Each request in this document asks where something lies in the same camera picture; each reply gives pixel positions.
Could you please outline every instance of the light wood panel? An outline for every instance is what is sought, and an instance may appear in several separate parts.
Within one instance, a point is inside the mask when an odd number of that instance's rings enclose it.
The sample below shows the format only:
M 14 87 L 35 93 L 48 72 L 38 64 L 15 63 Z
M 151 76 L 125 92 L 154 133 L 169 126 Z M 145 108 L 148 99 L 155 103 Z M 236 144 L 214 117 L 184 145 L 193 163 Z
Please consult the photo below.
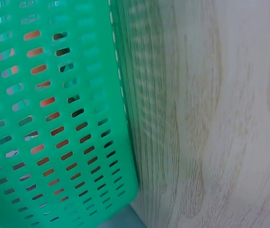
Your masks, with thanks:
M 270 227 L 270 0 L 121 0 L 148 228 Z

